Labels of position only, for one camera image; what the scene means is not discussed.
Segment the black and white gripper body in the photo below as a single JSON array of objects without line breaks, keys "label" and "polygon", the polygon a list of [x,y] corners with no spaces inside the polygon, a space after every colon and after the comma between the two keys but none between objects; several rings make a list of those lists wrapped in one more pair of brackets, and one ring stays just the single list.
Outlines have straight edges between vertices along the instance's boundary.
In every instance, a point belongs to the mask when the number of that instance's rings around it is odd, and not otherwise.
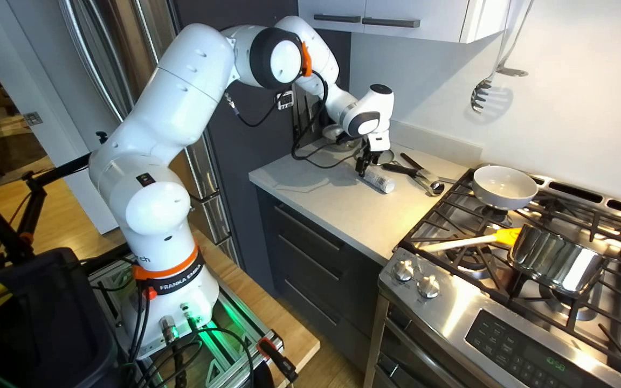
[{"label": "black and white gripper body", "polygon": [[388,134],[368,134],[363,141],[360,155],[355,160],[355,172],[365,175],[367,168],[370,165],[375,165],[379,160],[379,155],[385,153],[388,150],[391,150],[391,137]]}]

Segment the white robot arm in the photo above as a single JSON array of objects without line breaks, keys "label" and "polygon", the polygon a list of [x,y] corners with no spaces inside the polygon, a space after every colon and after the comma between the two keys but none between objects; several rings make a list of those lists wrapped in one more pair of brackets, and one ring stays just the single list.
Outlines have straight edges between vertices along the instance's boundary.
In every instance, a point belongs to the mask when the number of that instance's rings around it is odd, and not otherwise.
[{"label": "white robot arm", "polygon": [[297,16],[226,31],[189,25],[172,39],[134,111],[89,160],[90,181],[136,257],[136,292],[120,312],[134,358],[212,322],[220,285],[188,226],[189,194],[170,162],[200,141],[231,85],[297,87],[320,97],[341,132],[365,142],[363,167],[391,150],[395,92],[374,85],[353,97],[336,78],[334,55]]}]

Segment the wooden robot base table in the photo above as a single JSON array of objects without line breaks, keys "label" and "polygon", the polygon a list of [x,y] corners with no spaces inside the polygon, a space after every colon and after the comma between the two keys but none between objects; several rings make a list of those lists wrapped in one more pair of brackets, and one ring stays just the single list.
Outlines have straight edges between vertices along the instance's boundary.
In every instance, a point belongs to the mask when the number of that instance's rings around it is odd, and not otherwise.
[{"label": "wooden robot base table", "polygon": [[202,233],[195,230],[195,286],[160,296],[136,283],[137,264],[116,254],[90,275],[130,388],[289,387],[320,341],[254,285]]}]

